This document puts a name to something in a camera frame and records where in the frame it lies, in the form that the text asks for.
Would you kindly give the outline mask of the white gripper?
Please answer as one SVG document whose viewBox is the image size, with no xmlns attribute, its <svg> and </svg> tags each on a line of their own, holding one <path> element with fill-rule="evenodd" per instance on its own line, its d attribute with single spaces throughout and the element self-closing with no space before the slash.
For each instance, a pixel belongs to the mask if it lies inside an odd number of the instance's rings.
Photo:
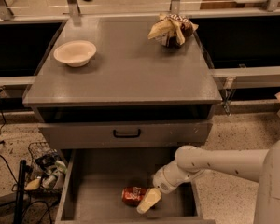
<svg viewBox="0 0 280 224">
<path fill-rule="evenodd" d="M 147 190 L 144 198 L 136 208 L 137 212 L 139 214 L 146 213 L 161 199 L 161 194 L 173 192 L 185 181 L 185 177 L 186 173 L 177 166 L 160 168 L 153 176 L 153 186 L 155 188 Z"/>
</svg>

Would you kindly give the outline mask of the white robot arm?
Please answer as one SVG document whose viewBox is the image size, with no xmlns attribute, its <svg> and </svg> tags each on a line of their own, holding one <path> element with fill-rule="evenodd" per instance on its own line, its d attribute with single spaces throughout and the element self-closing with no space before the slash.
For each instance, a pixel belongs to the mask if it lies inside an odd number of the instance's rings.
<svg viewBox="0 0 280 224">
<path fill-rule="evenodd" d="M 280 140 L 269 149 L 205 150 L 182 146 L 173 161 L 153 176 L 149 189 L 137 207 L 144 214 L 163 194 L 193 181 L 207 170 L 234 175 L 259 184 L 253 224 L 280 224 Z"/>
</svg>

